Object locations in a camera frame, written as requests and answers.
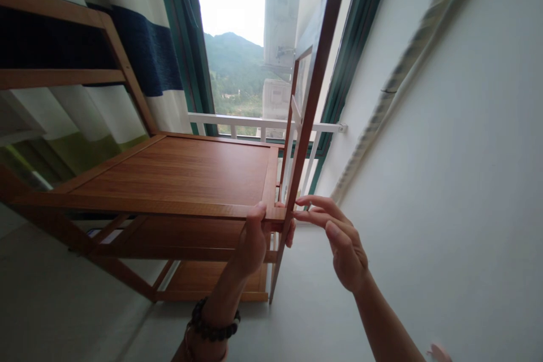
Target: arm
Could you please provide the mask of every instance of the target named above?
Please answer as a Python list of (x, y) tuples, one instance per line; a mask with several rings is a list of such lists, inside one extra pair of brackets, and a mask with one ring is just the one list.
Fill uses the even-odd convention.
[(310, 211), (294, 212), (294, 218), (325, 229), (334, 254), (335, 272), (355, 297), (375, 360), (424, 362), (424, 357), (373, 280), (360, 236), (351, 221), (330, 198), (308, 195), (298, 198), (296, 203), (300, 206), (316, 205)]
[[(229, 326), (238, 309), (239, 300), (242, 296), (249, 276), (256, 272), (266, 255), (268, 244), (266, 236), (278, 226), (272, 226), (269, 223), (262, 223), (266, 214), (266, 204), (258, 203), (247, 214), (247, 221), (239, 237), (238, 247), (234, 255), (228, 261), (217, 284), (208, 297), (204, 308), (202, 309), (202, 320), (212, 327)], [(287, 243), (292, 245), (295, 222), (291, 223), (291, 228), (287, 236)], [(186, 357), (186, 345), (198, 362), (217, 362), (226, 355), (227, 341), (211, 342), (190, 330), (181, 342), (172, 362), (190, 361)]]

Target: left hand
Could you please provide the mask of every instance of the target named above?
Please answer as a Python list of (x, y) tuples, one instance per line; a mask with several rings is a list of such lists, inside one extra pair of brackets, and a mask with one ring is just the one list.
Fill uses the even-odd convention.
[[(281, 202), (275, 203), (275, 206), (278, 208), (285, 207)], [(280, 223), (262, 222), (265, 215), (266, 204), (259, 202), (247, 213), (247, 220), (239, 235), (238, 247), (232, 256), (231, 262), (244, 277), (249, 277), (262, 265), (266, 251), (269, 249), (266, 236), (270, 232), (282, 231), (283, 225)], [(286, 239), (286, 246), (288, 247), (292, 247), (295, 229), (296, 222), (293, 219)]]

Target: air conditioner unit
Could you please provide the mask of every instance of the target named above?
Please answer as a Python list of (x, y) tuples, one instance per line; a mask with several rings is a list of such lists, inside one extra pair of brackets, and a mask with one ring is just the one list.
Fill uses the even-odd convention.
[[(286, 120), (290, 101), (291, 84), (282, 80), (265, 79), (262, 90), (262, 117)], [(267, 129), (266, 137), (282, 139), (285, 129)]]
[(292, 69), (300, 0), (266, 0), (264, 65)]

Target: right hand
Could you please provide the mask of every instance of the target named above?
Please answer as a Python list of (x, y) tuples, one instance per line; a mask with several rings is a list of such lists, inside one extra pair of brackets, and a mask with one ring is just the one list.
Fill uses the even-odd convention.
[(360, 293), (369, 274), (368, 257), (352, 222), (331, 198), (306, 195), (299, 197), (296, 203), (299, 206), (314, 205), (309, 211), (294, 211), (294, 218), (326, 230), (339, 281), (352, 293)]

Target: hand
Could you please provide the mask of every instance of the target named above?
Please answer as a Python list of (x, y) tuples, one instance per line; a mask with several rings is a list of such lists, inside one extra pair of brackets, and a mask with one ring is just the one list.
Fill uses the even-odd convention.
[[(275, 206), (284, 208), (281, 202), (276, 202)], [(282, 232), (283, 224), (262, 222), (266, 214), (266, 204), (259, 202), (247, 213), (247, 220), (239, 235), (239, 242), (234, 255), (232, 264), (242, 277), (248, 277), (256, 272), (264, 261), (266, 251), (269, 249), (266, 237), (270, 232)], [(292, 219), (287, 234), (286, 246), (292, 247), (294, 231), (296, 230), (296, 221)]]
[(364, 287), (369, 274), (368, 258), (358, 231), (331, 198), (317, 195), (299, 197), (300, 206), (315, 205), (309, 211), (294, 211), (298, 221), (310, 222), (326, 230), (334, 255), (334, 269), (341, 284), (354, 294)]

